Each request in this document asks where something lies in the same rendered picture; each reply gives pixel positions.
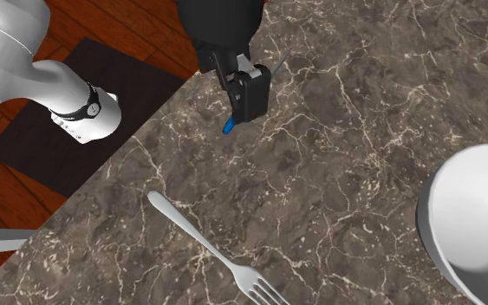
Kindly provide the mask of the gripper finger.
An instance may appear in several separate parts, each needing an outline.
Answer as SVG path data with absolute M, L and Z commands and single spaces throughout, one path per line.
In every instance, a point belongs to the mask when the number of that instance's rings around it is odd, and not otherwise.
M 234 98 L 231 100 L 232 122 L 238 125 L 266 114 L 268 110 L 271 72 L 262 64 L 254 66 L 261 74 L 252 78 L 244 71 L 237 71 L 228 82 Z
M 193 40 L 192 46 L 195 49 L 201 73 L 205 74 L 215 70 L 221 88 L 226 91 L 226 76 L 232 73 L 231 51 L 224 46 L 213 45 L 200 40 Z

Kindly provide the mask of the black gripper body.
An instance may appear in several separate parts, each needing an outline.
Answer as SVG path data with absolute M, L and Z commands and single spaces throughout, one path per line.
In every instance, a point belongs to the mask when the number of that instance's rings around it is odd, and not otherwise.
M 175 1 L 197 57 L 206 57 L 207 49 L 215 46 L 250 56 L 249 45 L 262 22 L 265 0 Z

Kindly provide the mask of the dark robot stand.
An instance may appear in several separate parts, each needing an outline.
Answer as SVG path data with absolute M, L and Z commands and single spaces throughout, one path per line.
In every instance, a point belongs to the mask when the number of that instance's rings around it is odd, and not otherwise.
M 50 119 L 46 107 L 30 101 L 0 133 L 0 162 L 69 198 L 185 81 L 87 37 L 63 62 L 117 95 L 118 129 L 82 145 Z

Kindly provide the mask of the silver fork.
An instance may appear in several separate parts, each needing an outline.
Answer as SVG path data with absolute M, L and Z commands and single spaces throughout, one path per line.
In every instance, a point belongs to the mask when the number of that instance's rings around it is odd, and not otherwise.
M 238 288 L 256 305 L 290 305 L 256 269 L 235 264 L 226 258 L 163 195 L 150 191 L 147 197 L 153 207 L 218 258 L 231 271 Z

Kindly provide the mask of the white cup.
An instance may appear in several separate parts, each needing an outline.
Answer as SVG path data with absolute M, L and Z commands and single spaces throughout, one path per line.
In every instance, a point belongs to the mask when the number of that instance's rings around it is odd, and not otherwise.
M 475 305 L 488 305 L 488 144 L 456 152 L 430 176 L 415 218 L 442 276 Z

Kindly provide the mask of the blue-handled knife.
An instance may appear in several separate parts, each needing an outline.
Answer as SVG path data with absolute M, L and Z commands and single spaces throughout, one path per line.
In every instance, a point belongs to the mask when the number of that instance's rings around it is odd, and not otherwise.
M 269 71 L 271 72 L 271 79 L 273 78 L 275 73 L 279 70 L 279 68 L 283 65 L 284 61 L 286 60 L 286 58 L 290 54 L 290 51 L 291 51 L 291 49 L 289 49 L 283 55 L 283 57 L 279 60 L 279 62 L 277 62 L 272 68 L 269 68 Z M 237 71 L 244 71 L 244 72 L 250 74 L 252 78 L 255 78 L 261 74 L 260 71 L 258 71 L 256 68 L 254 68 L 255 65 L 251 64 L 251 62 L 247 59 L 247 57 L 244 54 L 237 56 Z M 227 95 L 229 96 L 229 100 L 231 101 L 234 98 L 234 96 L 232 93 L 230 93 L 230 89 L 228 88 L 228 82 L 229 81 L 227 81 L 227 83 L 226 83 L 227 90 L 225 92 L 227 93 Z M 233 124 L 231 116 L 226 121 L 226 123 L 223 127 L 223 134 L 228 134 L 233 129 L 233 127 L 236 126 Z

